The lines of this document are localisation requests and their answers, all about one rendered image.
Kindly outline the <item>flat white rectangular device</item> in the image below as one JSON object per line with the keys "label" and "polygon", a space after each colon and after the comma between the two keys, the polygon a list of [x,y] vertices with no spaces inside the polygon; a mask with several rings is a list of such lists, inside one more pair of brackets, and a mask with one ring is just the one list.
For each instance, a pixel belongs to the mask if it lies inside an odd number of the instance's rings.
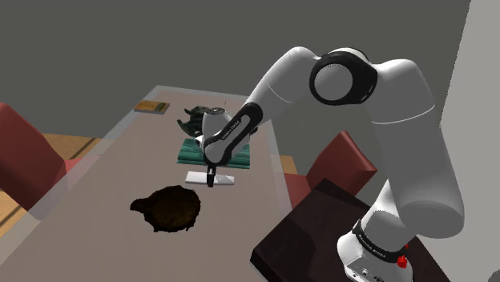
{"label": "flat white rectangular device", "polygon": [[[207,173],[200,171],[189,171],[185,178],[186,183],[207,184]],[[233,185],[235,177],[230,175],[216,174],[214,185]]]}

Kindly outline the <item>green folded cloth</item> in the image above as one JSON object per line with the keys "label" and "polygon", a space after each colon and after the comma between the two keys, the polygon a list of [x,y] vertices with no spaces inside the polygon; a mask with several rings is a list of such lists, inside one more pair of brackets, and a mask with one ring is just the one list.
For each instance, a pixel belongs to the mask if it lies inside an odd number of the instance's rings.
{"label": "green folded cloth", "polygon": [[[177,163],[204,165],[204,157],[200,146],[194,139],[185,139],[177,156]],[[234,154],[225,167],[249,169],[250,168],[250,146],[245,144],[242,149]]]}

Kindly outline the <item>dark green crumpled object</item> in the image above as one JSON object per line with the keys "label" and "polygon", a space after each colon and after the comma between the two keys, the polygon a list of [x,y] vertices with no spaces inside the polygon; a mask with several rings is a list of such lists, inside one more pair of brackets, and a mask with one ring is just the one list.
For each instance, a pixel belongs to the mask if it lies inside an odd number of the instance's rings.
{"label": "dark green crumpled object", "polygon": [[183,122],[178,119],[177,123],[185,133],[195,138],[203,134],[203,118],[206,113],[210,115],[218,115],[224,113],[225,109],[222,107],[196,106],[191,110],[185,109],[184,112],[190,116],[189,120],[187,122]]}

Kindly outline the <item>yellow green book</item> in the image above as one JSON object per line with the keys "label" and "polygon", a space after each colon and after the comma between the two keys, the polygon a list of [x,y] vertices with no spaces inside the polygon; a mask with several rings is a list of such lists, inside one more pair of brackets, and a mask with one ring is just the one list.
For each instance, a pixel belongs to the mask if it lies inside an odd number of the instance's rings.
{"label": "yellow green book", "polygon": [[134,112],[163,115],[170,107],[170,103],[141,100],[135,107]]}

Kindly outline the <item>dark robot stand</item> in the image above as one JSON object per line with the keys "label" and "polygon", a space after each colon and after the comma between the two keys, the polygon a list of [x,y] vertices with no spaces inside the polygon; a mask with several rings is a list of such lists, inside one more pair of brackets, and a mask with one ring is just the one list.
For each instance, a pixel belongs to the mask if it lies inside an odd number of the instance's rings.
{"label": "dark robot stand", "polygon": [[322,180],[250,261],[268,282],[451,282],[401,222],[389,185],[368,206]]}

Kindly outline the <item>red chair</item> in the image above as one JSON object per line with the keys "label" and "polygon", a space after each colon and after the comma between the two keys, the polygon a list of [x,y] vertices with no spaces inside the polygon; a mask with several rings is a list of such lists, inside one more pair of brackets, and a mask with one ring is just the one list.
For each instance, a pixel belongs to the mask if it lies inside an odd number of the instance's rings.
{"label": "red chair", "polygon": [[0,103],[0,188],[30,210],[80,159],[63,159],[41,132]]}
{"label": "red chair", "polygon": [[327,179],[355,196],[377,173],[347,131],[341,131],[317,156],[306,175],[299,175],[292,156],[280,157],[292,208]]}

